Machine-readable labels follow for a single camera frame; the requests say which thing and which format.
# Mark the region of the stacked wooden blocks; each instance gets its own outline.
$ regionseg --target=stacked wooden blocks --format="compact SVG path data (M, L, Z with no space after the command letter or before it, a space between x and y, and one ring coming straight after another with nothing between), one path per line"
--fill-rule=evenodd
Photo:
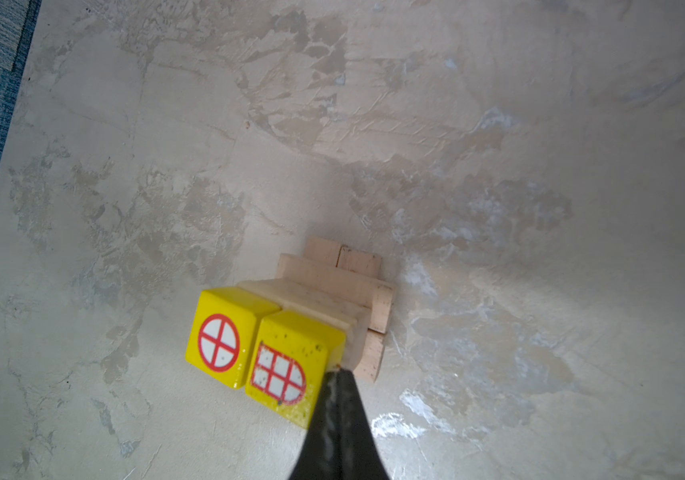
M317 236L282 254L276 278L201 293L186 359L306 427L325 372L374 382L395 287L381 257Z

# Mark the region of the wooden plank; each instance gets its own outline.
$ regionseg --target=wooden plank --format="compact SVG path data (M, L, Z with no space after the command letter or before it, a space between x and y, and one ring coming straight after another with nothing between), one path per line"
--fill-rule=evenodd
M371 318L368 308L286 279L249 280L238 287L278 303L285 310L294 310L342 330L345 332L342 367L353 370L360 362Z
M367 308L392 303L395 285L297 255L281 254L276 278L286 278Z
M382 354L385 351L385 335L374 330L366 332L364 352L361 361L353 370L353 375L359 379L374 382L380 372Z
M338 242L320 236L309 236L305 242L305 252L302 256L322 264L337 266L341 249L342 244Z
M359 252L347 246L343 246L340 250L339 260L337 266L343 270L356 272L377 278L380 275L380 265L382 264L382 257L379 255L369 254L368 252Z
M393 307L395 290L378 286L371 294L371 321L369 329L380 333L387 332L387 324L390 322L390 312Z

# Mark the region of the yellow block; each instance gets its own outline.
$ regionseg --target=yellow block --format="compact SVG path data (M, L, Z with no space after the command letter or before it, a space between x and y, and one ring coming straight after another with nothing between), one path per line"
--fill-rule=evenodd
M246 395L308 428L324 373L339 367L345 333L291 310L262 319Z
M232 389L240 389L246 380L260 321L280 309L234 286L204 290L185 360Z

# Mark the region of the gray mottled surface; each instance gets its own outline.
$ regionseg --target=gray mottled surface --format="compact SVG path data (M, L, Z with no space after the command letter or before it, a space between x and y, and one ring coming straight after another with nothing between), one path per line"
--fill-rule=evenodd
M0 170L0 478L285 478L184 361L308 234L385 257L393 478L685 478L685 5L47 2Z

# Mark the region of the wood grain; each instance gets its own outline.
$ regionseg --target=wood grain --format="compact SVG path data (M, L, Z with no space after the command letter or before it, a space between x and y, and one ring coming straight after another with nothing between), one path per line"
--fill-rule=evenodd
M322 264L337 266L341 249L342 244L338 242L320 236L309 236L305 242L305 252L302 256Z
M374 330L368 330L364 341L364 352L361 355L361 361L353 370L353 375L358 379L374 382L380 372L384 351L385 335Z
M391 288L378 286L371 294L371 321L369 328L376 332L387 333L390 322L390 312L393 307L395 291Z
M380 307L389 305L395 293L392 283L290 254L281 254L276 278L286 278L372 309L373 302Z
M381 264L381 256L369 254L368 252L359 252L347 246L342 247L339 260L337 261L337 266L339 268L370 276L371 278L378 278L380 276Z

